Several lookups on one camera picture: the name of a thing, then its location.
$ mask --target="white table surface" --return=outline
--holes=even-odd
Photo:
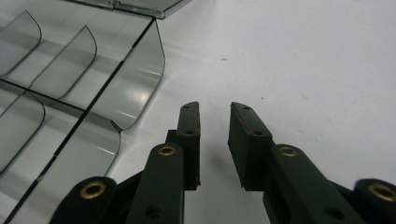
[[[395,24],[393,0],[193,0],[159,21],[163,80],[108,176],[142,170],[179,108],[198,101],[202,186],[186,193],[185,223],[266,222],[262,193],[240,188],[227,146],[235,101],[331,181],[396,184]]]

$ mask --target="brass screw hole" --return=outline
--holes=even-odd
[[[297,151],[294,148],[291,147],[282,147],[279,149],[280,153],[282,153],[282,155],[287,156],[287,157],[295,157],[297,156]]]
[[[369,186],[369,190],[378,198],[395,203],[396,192],[386,185],[374,183]]]
[[[160,153],[163,156],[170,156],[175,154],[176,149],[174,147],[162,147],[160,150],[158,150],[158,153]]]
[[[106,185],[102,181],[92,181],[79,192],[79,196],[83,199],[94,199],[106,190]]]

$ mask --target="black plastic part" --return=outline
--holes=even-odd
[[[126,223],[183,223],[183,148],[162,144],[151,150]]]
[[[262,156],[273,144],[270,131],[256,112],[250,106],[233,102],[228,146],[245,190],[263,191]]]
[[[330,181],[332,185],[337,189],[337,191],[344,197],[344,199],[349,202],[350,204],[353,204],[353,191],[350,189],[347,189],[337,183],[334,183]]]
[[[117,185],[117,191],[114,194],[111,205],[102,223],[125,223],[142,173],[143,172],[139,172]]]
[[[299,148],[276,145],[264,158],[291,211],[290,223],[364,223]]]
[[[201,123],[198,102],[180,108],[177,130],[169,130],[166,143],[175,143],[184,150],[185,190],[197,190],[200,181]]]
[[[353,200],[367,223],[396,223],[396,187],[378,179],[359,180]]]
[[[290,223],[291,211],[279,187],[276,185],[275,179],[270,172],[267,164],[264,167],[264,194],[262,201],[265,205],[267,215],[271,220],[271,224],[287,224]]]
[[[95,176],[81,181],[58,206],[50,223],[102,223],[116,188],[116,182],[108,177]]]

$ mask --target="hole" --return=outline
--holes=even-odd
[[[340,210],[338,210],[336,208],[329,207],[329,208],[325,208],[324,211],[329,216],[334,217],[335,219],[338,219],[338,220],[344,219],[344,214]]]
[[[100,189],[101,188],[97,185],[90,186],[89,188],[87,188],[87,193],[94,194],[94,193],[98,192]]]
[[[172,148],[170,147],[165,147],[161,150],[162,153],[167,154],[172,152]]]
[[[151,205],[147,210],[146,210],[146,216],[151,218],[151,219],[156,219],[161,216],[161,206],[158,204]]]
[[[160,153],[163,156],[170,156],[175,154],[176,149],[174,147],[162,147],[160,150],[158,150],[158,153]]]
[[[83,199],[94,199],[105,192],[106,185],[102,181],[92,181],[79,192]]]
[[[396,202],[396,192],[386,185],[374,183],[369,186],[369,190],[380,199],[391,203]]]
[[[288,157],[295,157],[297,156],[297,151],[294,148],[291,147],[282,147],[279,149],[280,153],[282,153],[282,155],[284,156],[288,156]]]

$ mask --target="transparent plastic tray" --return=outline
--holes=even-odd
[[[191,0],[69,0],[165,19]]]
[[[161,81],[161,39],[151,17],[60,0],[0,8],[0,25],[0,222],[46,223],[106,174]]]

